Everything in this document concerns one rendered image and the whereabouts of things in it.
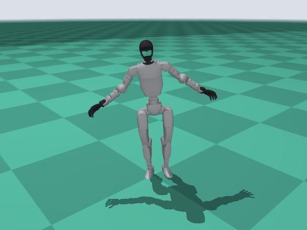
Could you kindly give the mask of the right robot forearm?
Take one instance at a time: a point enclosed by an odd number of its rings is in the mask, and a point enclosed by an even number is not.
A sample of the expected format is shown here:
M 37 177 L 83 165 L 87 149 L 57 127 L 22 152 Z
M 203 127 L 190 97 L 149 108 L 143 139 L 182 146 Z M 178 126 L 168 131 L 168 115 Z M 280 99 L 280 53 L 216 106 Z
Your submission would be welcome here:
M 107 106 L 110 102 L 112 102 L 117 97 L 119 97 L 119 91 L 117 90 L 117 88 L 115 88 L 111 94 L 109 94 L 106 98 L 104 98 L 106 102 L 103 104 L 103 106 Z

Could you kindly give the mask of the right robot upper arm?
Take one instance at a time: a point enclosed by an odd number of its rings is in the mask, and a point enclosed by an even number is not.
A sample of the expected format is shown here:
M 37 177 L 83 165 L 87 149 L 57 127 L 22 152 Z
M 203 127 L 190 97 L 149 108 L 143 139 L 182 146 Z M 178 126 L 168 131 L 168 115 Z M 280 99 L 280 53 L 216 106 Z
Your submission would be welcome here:
M 127 87 L 129 86 L 131 80 L 133 79 L 133 76 L 137 74 L 137 66 L 138 65 L 130 67 L 123 79 L 123 83 L 117 86 L 117 90 L 120 93 L 126 92 Z

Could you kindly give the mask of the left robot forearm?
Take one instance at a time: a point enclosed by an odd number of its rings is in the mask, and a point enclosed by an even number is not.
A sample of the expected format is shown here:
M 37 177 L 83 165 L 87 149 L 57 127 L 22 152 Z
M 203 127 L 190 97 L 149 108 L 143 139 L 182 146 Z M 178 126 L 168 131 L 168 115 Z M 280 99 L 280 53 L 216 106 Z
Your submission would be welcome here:
M 202 87 L 202 86 L 200 86 L 198 83 L 194 82 L 194 81 L 193 81 L 191 78 L 189 78 L 189 77 L 187 78 L 185 84 L 186 84 L 187 86 L 191 87 L 192 89 L 196 90 L 197 93 L 203 92 L 203 91 L 200 90 L 200 87 Z

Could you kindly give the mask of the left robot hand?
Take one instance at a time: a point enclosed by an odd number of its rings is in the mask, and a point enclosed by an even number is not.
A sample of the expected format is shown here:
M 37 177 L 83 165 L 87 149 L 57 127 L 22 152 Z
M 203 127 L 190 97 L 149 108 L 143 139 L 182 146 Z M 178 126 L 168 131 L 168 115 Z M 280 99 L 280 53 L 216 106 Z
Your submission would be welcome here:
M 215 98 L 215 100 L 216 100 L 217 95 L 216 95 L 216 93 L 215 93 L 214 91 L 212 91 L 212 90 L 207 90 L 207 89 L 205 89 L 204 87 L 200 87 L 200 90 L 203 91 L 203 92 L 201 92 L 201 93 L 204 93 L 204 94 L 208 95 L 208 96 L 210 97 L 211 100 L 212 100 L 212 98 L 213 98 L 213 100 L 214 100 L 214 98 Z M 211 97 L 212 97 L 212 98 L 211 98 Z

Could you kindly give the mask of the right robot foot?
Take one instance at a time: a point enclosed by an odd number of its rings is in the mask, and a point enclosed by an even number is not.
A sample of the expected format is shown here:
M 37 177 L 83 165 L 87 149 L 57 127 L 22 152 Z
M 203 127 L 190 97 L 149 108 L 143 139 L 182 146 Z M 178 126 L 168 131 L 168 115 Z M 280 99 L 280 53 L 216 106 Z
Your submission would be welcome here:
M 147 171 L 146 171 L 145 178 L 150 179 L 153 175 L 153 171 L 154 171 L 154 167 L 152 166 L 151 170 L 150 170 L 150 167 L 149 167 L 149 169 L 147 169 Z

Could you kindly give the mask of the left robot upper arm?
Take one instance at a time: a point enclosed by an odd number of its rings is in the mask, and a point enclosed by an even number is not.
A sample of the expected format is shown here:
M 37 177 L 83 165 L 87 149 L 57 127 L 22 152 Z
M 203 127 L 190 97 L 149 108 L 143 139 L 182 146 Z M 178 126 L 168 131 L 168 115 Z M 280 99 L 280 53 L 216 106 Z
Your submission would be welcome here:
M 173 77 L 175 77 L 180 83 L 185 83 L 187 80 L 186 74 L 180 74 L 179 71 L 173 67 L 169 62 L 162 61 L 160 62 L 163 71 L 168 71 Z

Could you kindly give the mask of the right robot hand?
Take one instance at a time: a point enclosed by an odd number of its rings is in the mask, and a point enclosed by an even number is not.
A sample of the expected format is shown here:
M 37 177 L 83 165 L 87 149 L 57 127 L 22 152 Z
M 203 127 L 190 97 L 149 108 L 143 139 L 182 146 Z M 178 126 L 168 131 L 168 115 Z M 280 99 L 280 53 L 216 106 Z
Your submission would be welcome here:
M 95 104 L 94 106 L 91 107 L 91 109 L 89 109 L 88 111 L 88 115 L 90 117 L 93 117 L 94 113 L 100 108 L 100 107 L 104 107 L 103 104 L 106 102 L 105 99 L 101 100 L 98 104 Z

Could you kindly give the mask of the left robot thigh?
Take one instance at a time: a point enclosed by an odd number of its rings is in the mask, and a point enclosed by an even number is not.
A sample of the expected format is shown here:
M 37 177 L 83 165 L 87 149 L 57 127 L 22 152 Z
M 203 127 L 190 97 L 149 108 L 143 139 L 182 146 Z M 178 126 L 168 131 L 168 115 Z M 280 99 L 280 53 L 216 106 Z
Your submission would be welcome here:
M 166 146 L 168 142 L 171 142 L 173 135 L 173 111 L 171 107 L 162 105 L 162 115 L 164 136 L 161 137 L 161 143 Z

